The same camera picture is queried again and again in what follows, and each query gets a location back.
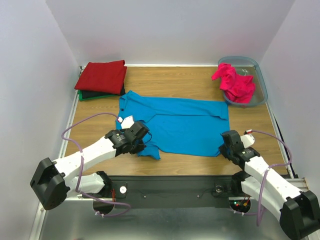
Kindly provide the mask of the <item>blue t-shirt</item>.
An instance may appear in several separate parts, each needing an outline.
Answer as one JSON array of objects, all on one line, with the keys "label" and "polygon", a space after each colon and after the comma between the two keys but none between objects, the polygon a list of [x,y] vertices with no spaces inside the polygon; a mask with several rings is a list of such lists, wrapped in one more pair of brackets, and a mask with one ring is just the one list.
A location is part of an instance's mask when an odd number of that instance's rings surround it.
[{"label": "blue t-shirt", "polygon": [[119,98],[118,116],[132,116],[149,128],[145,149],[137,155],[159,160],[160,152],[217,157],[222,133],[229,131],[228,105],[223,101],[148,97],[128,91]]}]

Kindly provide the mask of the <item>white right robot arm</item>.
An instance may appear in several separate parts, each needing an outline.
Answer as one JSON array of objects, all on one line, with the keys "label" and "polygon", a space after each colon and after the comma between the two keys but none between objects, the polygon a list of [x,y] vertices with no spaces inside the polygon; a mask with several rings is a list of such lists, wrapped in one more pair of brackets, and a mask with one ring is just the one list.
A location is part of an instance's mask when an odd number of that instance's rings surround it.
[{"label": "white right robot arm", "polygon": [[231,177],[234,195],[246,194],[258,201],[257,221],[268,210],[278,220],[282,231],[291,240],[301,240],[320,229],[320,204],[311,191],[303,191],[290,183],[267,164],[252,146],[252,129],[240,135],[235,130],[221,134],[220,153],[241,168]]}]

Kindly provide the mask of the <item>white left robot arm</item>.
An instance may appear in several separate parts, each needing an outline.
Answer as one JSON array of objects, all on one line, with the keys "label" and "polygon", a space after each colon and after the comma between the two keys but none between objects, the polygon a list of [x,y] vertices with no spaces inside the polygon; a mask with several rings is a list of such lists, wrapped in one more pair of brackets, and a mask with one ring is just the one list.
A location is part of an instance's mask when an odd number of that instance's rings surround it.
[{"label": "white left robot arm", "polygon": [[30,181],[30,187],[45,210],[52,210],[67,198],[113,193],[112,180],[104,171],[84,175],[87,169],[122,154],[137,154],[145,148],[144,137],[150,130],[140,121],[127,117],[121,129],[109,131],[90,146],[69,156],[41,160]]}]

